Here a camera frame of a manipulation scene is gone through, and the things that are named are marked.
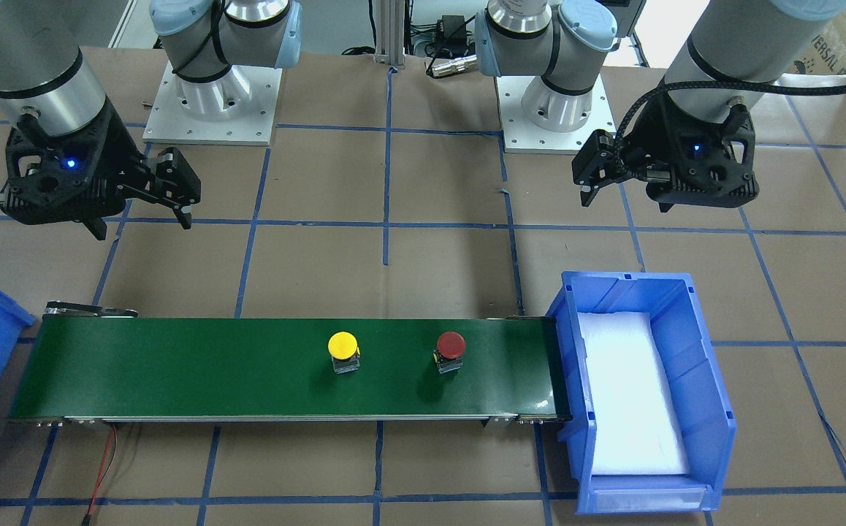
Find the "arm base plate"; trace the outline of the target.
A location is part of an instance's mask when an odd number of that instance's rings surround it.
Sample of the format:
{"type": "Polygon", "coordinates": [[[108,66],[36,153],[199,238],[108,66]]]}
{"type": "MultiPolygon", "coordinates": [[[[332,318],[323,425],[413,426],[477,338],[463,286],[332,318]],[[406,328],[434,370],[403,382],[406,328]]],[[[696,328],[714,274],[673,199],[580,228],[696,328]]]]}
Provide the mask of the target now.
{"type": "Polygon", "coordinates": [[[495,85],[507,153],[576,154],[593,132],[617,130],[601,77],[579,96],[553,92],[540,77],[497,77],[495,85]]]}
{"type": "Polygon", "coordinates": [[[142,137],[159,145],[272,142],[283,70],[233,66],[225,77],[190,83],[166,64],[142,137]]]}

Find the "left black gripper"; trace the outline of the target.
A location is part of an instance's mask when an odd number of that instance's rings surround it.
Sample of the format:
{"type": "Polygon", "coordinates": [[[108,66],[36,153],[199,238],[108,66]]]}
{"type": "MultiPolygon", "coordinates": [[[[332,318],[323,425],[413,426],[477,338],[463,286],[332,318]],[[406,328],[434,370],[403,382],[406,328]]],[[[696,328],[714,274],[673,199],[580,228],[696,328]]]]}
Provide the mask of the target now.
{"type": "Polygon", "coordinates": [[[647,196],[668,212],[675,205],[741,207],[759,196],[755,129],[743,96],[723,103],[718,118],[682,109],[668,88],[644,94],[614,135],[594,130],[572,160],[580,204],[591,206],[603,187],[629,178],[646,182],[647,196]]]}

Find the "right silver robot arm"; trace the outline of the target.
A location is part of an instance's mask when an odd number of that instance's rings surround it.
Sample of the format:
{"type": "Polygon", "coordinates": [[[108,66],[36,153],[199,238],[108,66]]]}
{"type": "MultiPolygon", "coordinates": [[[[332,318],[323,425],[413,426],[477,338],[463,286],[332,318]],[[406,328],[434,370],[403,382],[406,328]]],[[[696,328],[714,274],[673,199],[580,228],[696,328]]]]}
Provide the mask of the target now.
{"type": "MultiPolygon", "coordinates": [[[[187,139],[212,124],[228,141],[268,140],[263,71],[292,69],[302,49],[296,1],[153,1],[168,93],[187,139]]],[[[0,107],[11,123],[0,210],[22,224],[82,224],[97,239],[129,200],[166,207],[183,229],[202,181],[177,148],[146,156],[58,11],[0,1],[0,107]]]]}

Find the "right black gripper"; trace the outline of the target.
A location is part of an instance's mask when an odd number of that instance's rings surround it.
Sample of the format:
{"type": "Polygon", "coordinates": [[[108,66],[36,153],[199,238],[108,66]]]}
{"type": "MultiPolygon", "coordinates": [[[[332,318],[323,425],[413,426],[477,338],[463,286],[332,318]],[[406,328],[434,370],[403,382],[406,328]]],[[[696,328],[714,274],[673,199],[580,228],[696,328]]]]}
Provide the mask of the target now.
{"type": "Polygon", "coordinates": [[[183,229],[202,201],[202,181],[176,147],[146,160],[109,99],[82,129],[49,136],[32,109],[24,109],[5,147],[6,196],[0,209],[22,224],[77,222],[99,242],[105,218],[123,212],[123,187],[146,176],[156,203],[168,207],[183,229]]]}

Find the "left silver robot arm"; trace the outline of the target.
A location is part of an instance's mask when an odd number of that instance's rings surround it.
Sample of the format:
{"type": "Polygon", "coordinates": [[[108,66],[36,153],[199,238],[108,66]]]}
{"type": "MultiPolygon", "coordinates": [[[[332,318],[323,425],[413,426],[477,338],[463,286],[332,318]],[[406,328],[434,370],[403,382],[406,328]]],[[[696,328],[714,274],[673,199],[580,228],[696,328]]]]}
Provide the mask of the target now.
{"type": "MultiPolygon", "coordinates": [[[[764,94],[839,96],[846,83],[784,86],[780,77],[846,1],[711,1],[660,82],[614,132],[596,129],[572,161],[580,201],[642,180],[661,212],[676,205],[741,207],[756,199],[755,127],[764,94]]],[[[525,110],[537,126],[582,126],[619,23],[597,1],[489,1],[474,17],[479,69],[531,77],[525,110]]]]}

